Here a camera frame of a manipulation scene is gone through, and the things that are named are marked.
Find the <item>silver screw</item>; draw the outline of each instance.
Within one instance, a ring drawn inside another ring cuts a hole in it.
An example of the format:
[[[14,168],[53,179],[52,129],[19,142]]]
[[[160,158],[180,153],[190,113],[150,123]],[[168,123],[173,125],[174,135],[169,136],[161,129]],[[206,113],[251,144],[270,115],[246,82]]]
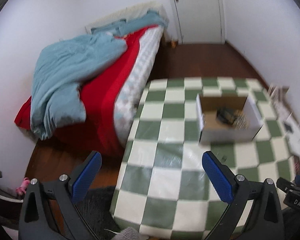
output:
[[[241,174],[237,175],[237,180],[238,181],[244,181],[245,177]]]
[[[37,182],[38,182],[37,179],[31,179],[31,181],[30,181],[30,183],[31,183],[32,185],[36,184]]]
[[[62,175],[59,177],[59,179],[60,179],[61,181],[65,181],[65,180],[68,179],[68,175],[62,174]]]
[[[267,179],[267,183],[270,184],[270,185],[272,185],[272,184],[273,184],[273,180],[270,179],[270,178],[268,178],[268,179]]]

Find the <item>red blanket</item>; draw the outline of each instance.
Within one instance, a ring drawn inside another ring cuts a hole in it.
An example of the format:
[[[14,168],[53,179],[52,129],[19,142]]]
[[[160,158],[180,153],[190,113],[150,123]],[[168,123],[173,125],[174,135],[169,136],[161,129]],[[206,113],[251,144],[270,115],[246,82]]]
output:
[[[55,136],[78,149],[97,150],[103,155],[122,155],[124,149],[114,129],[114,104],[139,53],[139,39],[149,26],[126,37],[128,49],[103,73],[86,83],[80,92],[87,113],[85,123],[58,128]],[[15,123],[30,130],[31,97],[20,109]]]

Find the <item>door frame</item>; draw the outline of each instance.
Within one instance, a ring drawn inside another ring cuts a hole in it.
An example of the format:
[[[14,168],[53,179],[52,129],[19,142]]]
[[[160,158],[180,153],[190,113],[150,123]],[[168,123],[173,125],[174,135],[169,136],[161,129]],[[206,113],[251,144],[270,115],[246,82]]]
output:
[[[226,40],[226,28],[225,28],[225,13],[223,9],[223,0],[218,0],[219,2],[219,11],[220,11],[220,24],[221,24],[221,43],[224,44]],[[172,7],[172,12],[174,16],[174,20],[176,22],[177,34],[178,34],[178,42],[182,44],[182,34],[181,34],[181,26],[178,17],[177,5],[175,0],[170,0],[170,4]]]

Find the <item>pink toy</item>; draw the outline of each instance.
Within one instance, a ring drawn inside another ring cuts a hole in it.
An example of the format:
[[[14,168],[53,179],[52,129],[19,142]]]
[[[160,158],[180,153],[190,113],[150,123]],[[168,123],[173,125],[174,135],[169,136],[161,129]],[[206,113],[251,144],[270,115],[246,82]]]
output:
[[[26,189],[27,189],[29,183],[30,183],[29,178],[24,178],[23,182],[21,183],[21,186],[18,187],[18,188],[16,188],[16,193],[19,196],[22,196],[23,194],[25,194],[26,193]]]

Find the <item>white floral bed sheet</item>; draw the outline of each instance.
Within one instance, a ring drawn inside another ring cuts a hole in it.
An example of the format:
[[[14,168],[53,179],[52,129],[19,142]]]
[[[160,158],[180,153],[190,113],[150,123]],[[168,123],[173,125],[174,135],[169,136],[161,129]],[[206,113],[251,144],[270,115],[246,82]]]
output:
[[[152,70],[163,29],[162,26],[150,28],[141,37],[136,62],[114,105],[114,128],[123,147],[127,143],[141,93]]]

